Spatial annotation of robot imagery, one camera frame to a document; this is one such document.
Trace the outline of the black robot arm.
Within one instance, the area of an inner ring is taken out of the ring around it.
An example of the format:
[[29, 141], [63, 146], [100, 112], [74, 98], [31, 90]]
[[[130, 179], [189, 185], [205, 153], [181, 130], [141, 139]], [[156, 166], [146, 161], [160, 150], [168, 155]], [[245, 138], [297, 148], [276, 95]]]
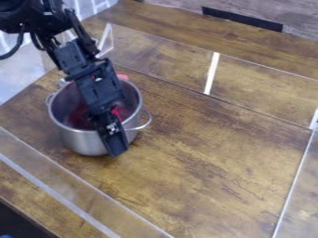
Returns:
[[74, 10], [62, 0], [0, 0], [0, 31], [17, 35], [21, 45], [30, 36], [34, 47], [46, 53], [72, 81], [88, 106], [88, 122], [97, 131], [110, 156], [128, 150], [129, 143], [114, 102], [125, 98], [113, 64], [97, 57], [96, 41], [85, 32]]

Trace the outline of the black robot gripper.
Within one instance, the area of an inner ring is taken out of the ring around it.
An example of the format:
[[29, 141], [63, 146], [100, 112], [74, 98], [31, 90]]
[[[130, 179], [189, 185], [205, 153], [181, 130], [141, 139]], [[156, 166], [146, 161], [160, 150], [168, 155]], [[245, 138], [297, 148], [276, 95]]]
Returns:
[[78, 89], [88, 112], [97, 114], [93, 126], [106, 153], [116, 157], [128, 150], [129, 145], [117, 116], [106, 112], [114, 102], [125, 98], [113, 64], [108, 59], [86, 63], [69, 59], [62, 61], [62, 70], [66, 73], [65, 81]]

